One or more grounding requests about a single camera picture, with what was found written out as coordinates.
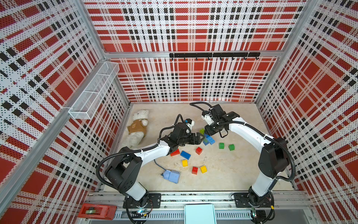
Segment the light blue long lego brick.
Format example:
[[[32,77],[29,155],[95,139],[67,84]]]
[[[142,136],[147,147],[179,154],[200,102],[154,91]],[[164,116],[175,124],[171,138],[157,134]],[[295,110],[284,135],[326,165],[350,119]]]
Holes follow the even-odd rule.
[[[215,140],[209,135],[205,134],[205,139],[207,139],[209,141],[210,145],[213,145],[215,143]]]

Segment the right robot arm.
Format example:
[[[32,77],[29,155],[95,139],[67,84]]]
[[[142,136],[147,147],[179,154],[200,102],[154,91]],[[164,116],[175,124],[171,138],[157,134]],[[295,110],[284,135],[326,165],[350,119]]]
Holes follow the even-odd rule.
[[[207,102],[192,102],[190,106],[202,111],[202,119],[206,121],[205,134],[212,136],[222,130],[232,132],[250,143],[260,153],[259,175],[248,190],[248,203],[255,208],[261,207],[271,193],[275,184],[280,181],[291,182],[296,176],[296,165],[292,154],[283,138],[267,135],[235,112],[225,112],[220,105]]]

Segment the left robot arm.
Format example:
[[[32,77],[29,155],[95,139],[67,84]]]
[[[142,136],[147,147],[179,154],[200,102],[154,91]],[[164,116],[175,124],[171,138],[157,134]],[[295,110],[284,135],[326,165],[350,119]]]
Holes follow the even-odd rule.
[[[161,129],[155,144],[139,149],[123,147],[118,153],[101,160],[96,166],[97,178],[102,184],[131,199],[134,206],[145,207],[150,199],[148,190],[137,181],[140,169],[155,159],[173,153],[180,146],[200,145],[205,136],[200,132],[193,133],[193,126],[193,120],[183,119],[179,114],[172,126]]]

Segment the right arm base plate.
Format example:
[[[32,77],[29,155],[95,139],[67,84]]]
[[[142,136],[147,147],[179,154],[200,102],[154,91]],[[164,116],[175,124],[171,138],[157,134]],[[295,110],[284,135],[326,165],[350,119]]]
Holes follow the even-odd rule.
[[[270,208],[274,203],[274,199],[270,193],[263,197],[258,197],[254,193],[234,193],[232,198],[236,208]]]

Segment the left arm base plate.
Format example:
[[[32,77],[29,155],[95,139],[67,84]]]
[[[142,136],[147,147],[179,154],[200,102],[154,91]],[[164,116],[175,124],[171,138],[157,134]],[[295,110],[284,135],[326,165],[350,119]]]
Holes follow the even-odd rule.
[[[131,196],[125,197],[125,201],[123,203],[124,209],[157,209],[160,208],[161,205],[161,194],[160,193],[145,193],[145,195],[139,200],[135,200]]]

